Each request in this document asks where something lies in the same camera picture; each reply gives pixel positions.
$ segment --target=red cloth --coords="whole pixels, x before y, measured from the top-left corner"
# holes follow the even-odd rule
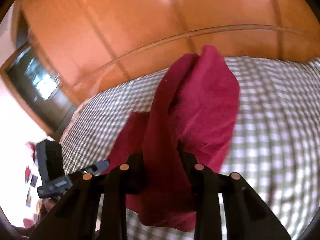
[[[162,78],[149,113],[132,113],[109,156],[108,170],[142,150],[147,187],[127,208],[146,226],[191,231],[195,202],[177,148],[219,172],[238,112],[239,85],[217,50],[185,54]]]

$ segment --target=gingham fabric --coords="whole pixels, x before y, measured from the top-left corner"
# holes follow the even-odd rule
[[[320,59],[297,64],[228,57],[240,108],[221,173],[237,171],[271,207],[292,239],[320,205]],[[131,111],[149,111],[167,70],[137,78],[93,97],[65,135],[64,168],[72,173],[110,153]],[[226,224],[220,195],[223,239]],[[146,227],[127,210],[129,239],[193,239],[193,232]]]

